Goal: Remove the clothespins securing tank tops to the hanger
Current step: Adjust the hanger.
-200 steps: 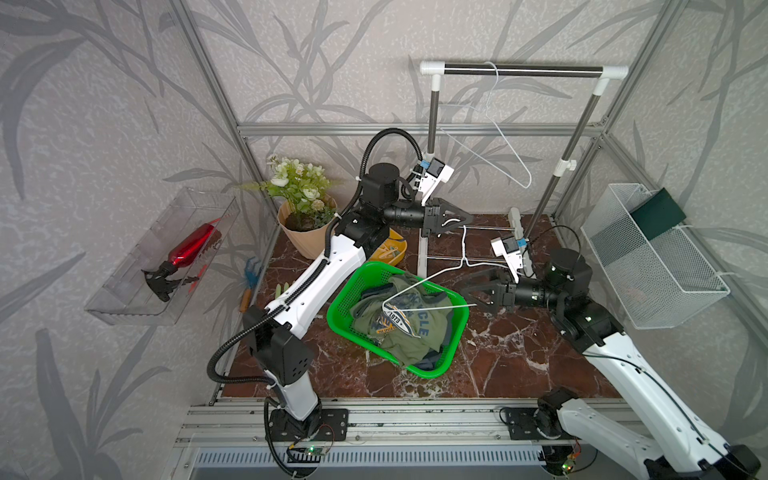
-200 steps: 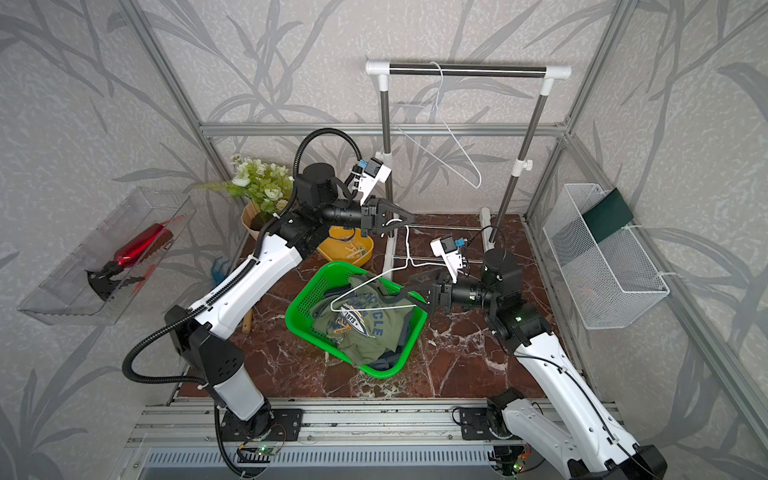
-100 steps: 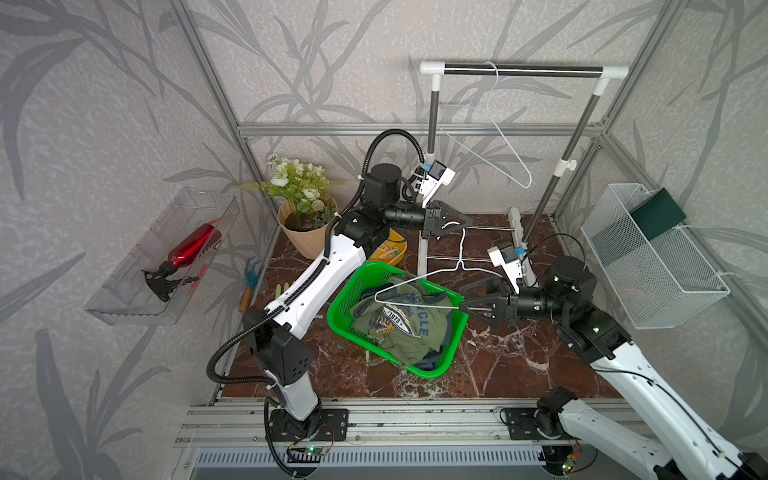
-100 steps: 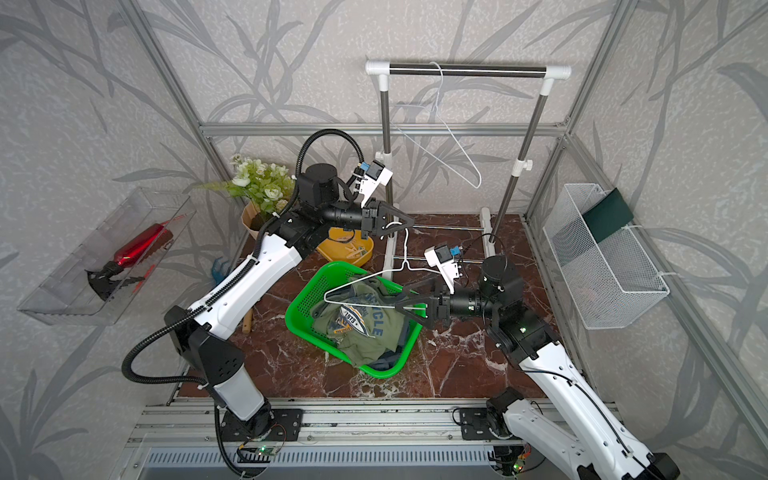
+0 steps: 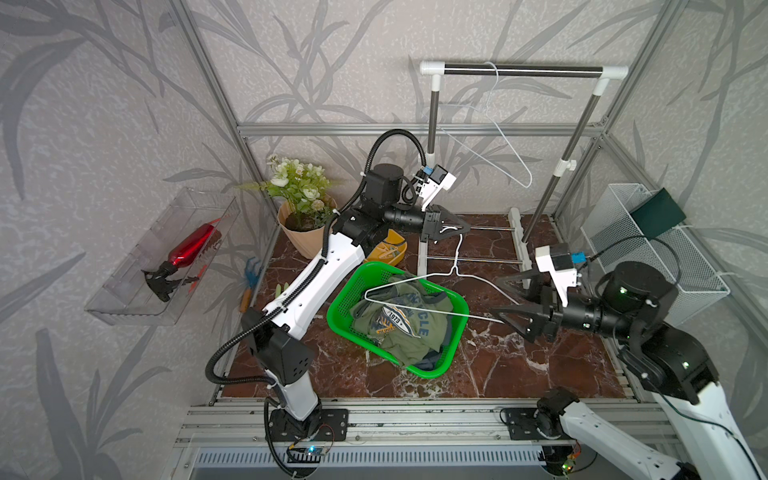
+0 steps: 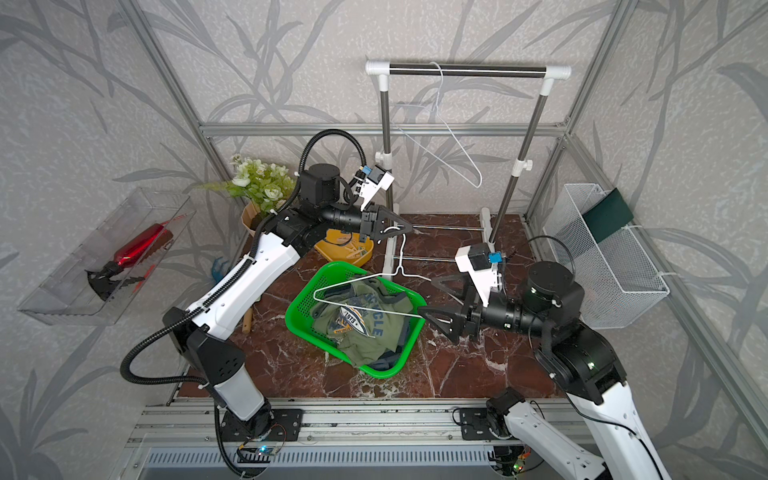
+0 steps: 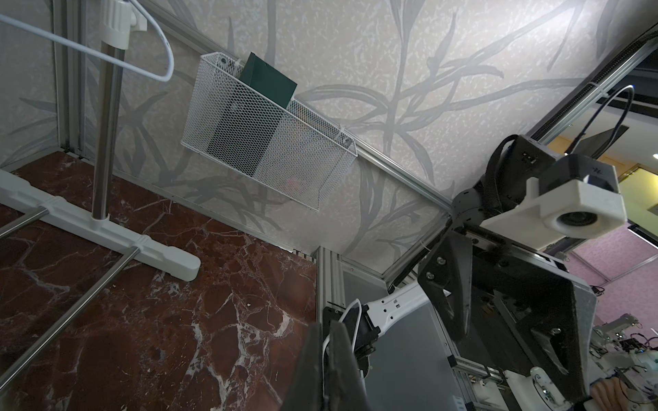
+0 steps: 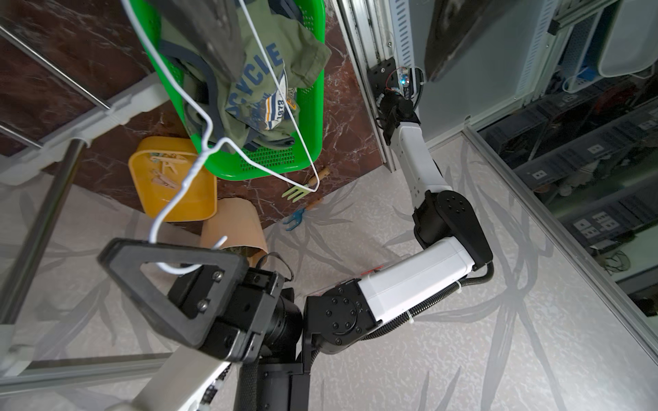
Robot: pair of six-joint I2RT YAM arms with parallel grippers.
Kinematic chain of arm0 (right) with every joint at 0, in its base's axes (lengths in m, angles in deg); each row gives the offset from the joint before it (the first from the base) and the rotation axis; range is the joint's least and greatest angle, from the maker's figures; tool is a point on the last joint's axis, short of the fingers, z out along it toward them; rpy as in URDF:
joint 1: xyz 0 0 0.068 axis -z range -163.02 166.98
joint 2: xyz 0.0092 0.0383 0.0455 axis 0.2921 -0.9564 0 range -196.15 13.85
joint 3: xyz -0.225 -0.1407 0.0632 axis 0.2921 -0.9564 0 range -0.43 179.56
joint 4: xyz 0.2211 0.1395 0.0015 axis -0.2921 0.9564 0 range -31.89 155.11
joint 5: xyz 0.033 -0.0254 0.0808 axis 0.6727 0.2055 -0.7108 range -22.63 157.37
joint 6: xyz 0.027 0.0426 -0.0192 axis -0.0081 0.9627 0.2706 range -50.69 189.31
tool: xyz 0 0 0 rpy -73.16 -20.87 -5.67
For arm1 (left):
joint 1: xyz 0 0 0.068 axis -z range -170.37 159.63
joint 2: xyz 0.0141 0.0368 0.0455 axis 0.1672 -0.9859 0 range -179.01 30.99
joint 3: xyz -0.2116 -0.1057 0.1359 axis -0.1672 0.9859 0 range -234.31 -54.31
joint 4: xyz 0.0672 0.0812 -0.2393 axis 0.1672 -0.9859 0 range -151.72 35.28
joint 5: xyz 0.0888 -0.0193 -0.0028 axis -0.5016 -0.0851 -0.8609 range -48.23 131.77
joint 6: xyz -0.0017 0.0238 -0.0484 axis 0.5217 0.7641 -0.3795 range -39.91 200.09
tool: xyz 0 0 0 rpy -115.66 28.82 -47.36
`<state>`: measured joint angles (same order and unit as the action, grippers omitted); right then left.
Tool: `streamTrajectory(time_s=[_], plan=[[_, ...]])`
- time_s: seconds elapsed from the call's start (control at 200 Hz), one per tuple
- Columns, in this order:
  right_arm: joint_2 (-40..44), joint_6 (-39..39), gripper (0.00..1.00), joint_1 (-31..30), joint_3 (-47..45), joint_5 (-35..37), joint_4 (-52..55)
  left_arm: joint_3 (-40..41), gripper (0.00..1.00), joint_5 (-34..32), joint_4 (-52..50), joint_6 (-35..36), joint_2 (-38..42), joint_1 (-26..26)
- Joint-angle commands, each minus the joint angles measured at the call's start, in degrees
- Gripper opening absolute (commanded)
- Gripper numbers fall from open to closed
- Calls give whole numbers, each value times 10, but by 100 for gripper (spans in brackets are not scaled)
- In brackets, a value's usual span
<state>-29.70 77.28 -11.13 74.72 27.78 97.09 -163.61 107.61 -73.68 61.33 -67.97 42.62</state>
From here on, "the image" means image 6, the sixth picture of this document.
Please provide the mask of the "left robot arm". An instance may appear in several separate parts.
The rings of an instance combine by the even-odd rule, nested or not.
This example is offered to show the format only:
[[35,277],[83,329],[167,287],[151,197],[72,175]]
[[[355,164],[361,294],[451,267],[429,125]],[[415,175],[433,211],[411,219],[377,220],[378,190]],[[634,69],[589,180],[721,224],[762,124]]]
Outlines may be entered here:
[[[415,229],[392,210],[371,201],[378,190],[391,185],[389,171],[363,162],[355,177],[346,182],[333,164],[307,163],[313,147],[331,136],[349,141],[356,150],[362,148],[345,130],[325,129],[315,134],[300,156],[293,191],[258,224],[250,251],[187,309],[172,308],[166,313],[163,328],[140,341],[122,360],[124,380],[137,385],[196,383],[216,403],[217,429],[236,427],[248,438],[268,434],[274,423],[269,401],[247,372],[244,352],[229,339],[241,318],[328,230],[357,233],[380,242]],[[132,371],[138,355],[165,336],[171,336],[196,375],[148,377]]]

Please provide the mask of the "green tank top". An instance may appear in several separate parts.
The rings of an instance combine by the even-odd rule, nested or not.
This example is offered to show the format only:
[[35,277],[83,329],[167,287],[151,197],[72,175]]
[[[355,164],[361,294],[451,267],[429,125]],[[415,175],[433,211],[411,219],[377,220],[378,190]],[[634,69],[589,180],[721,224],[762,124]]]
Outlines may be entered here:
[[[404,291],[391,291],[387,297],[380,296],[381,308],[404,312],[414,304]],[[367,366],[386,350],[405,347],[410,335],[412,317],[378,314],[358,309],[365,300],[370,303],[376,294],[354,296],[350,287],[343,286],[337,291],[323,292],[324,298],[342,303],[342,306],[317,303],[310,309],[312,328],[325,335],[335,347],[344,353],[354,367]]]

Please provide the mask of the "navy blue tank top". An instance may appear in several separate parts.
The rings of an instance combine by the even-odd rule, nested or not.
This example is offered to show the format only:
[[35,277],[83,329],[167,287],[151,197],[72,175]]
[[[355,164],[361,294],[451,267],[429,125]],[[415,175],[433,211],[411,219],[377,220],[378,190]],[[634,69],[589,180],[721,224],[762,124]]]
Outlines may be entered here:
[[392,369],[403,353],[403,346],[398,346],[395,350],[386,349],[376,360],[367,364],[367,367],[375,371],[386,371]]

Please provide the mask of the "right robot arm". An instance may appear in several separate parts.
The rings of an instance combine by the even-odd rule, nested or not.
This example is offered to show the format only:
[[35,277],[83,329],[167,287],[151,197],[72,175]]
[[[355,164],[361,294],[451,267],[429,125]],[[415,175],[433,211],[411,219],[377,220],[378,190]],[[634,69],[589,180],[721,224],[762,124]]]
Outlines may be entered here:
[[645,429],[626,372],[609,341],[581,319],[584,288],[575,261],[538,261],[516,297],[504,288],[504,257],[481,243],[460,248],[458,274],[433,285],[459,307],[422,306],[419,316],[452,343],[484,328],[528,339],[534,357],[585,421],[599,452],[592,454],[539,414],[512,388],[486,402],[492,435],[530,447],[564,479],[667,479]]

